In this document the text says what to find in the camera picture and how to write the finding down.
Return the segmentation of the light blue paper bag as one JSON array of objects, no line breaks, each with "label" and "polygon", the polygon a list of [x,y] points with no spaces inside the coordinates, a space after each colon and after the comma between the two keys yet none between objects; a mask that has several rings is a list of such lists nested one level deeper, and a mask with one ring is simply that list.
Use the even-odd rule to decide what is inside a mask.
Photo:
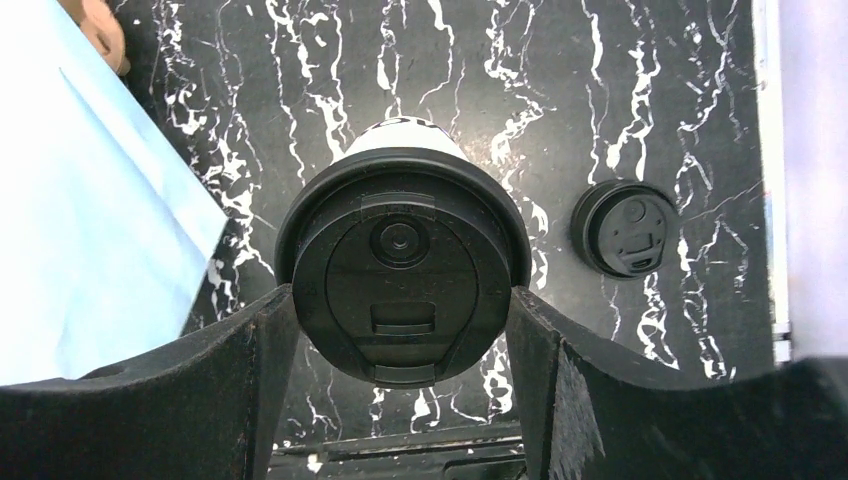
[{"label": "light blue paper bag", "polygon": [[177,339],[226,222],[59,3],[2,3],[3,384]]}]

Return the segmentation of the white paper coffee cup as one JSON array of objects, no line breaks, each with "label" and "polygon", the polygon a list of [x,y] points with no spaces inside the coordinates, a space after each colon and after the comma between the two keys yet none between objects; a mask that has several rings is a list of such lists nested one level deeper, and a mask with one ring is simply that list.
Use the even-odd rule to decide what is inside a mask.
[{"label": "white paper coffee cup", "polygon": [[440,126],[396,116],[359,135],[293,200],[274,272],[334,367],[388,389],[471,368],[531,279],[513,199]]}]

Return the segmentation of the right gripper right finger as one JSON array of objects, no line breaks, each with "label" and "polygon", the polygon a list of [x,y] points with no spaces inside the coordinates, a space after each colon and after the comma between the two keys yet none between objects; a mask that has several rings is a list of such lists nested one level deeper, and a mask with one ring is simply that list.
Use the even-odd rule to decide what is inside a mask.
[{"label": "right gripper right finger", "polygon": [[843,479],[847,361],[696,388],[524,287],[506,326],[530,479]]}]

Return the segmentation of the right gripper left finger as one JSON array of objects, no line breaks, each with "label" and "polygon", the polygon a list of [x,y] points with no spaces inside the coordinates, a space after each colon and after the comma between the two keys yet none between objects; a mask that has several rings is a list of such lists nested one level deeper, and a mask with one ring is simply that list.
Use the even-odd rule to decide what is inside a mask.
[{"label": "right gripper left finger", "polygon": [[300,330],[280,286],[77,380],[1,390],[5,479],[263,479]]}]

